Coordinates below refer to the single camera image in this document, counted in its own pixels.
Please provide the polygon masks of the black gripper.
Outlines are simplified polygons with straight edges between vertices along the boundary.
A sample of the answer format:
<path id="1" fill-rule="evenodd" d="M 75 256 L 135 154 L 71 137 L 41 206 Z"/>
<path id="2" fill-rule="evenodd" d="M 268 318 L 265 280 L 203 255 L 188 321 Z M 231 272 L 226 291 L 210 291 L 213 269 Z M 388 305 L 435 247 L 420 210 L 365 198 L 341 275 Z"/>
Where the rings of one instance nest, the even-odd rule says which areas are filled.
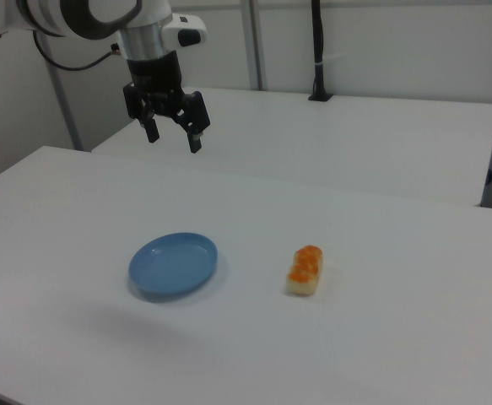
<path id="1" fill-rule="evenodd" d="M 159 140 L 154 115 L 172 118 L 187 134 L 192 154 L 202 148 L 201 137 L 211 122 L 203 95 L 185 94 L 176 51 L 151 60 L 127 60 L 132 81 L 123 87 L 127 114 L 137 120 L 148 141 Z"/>

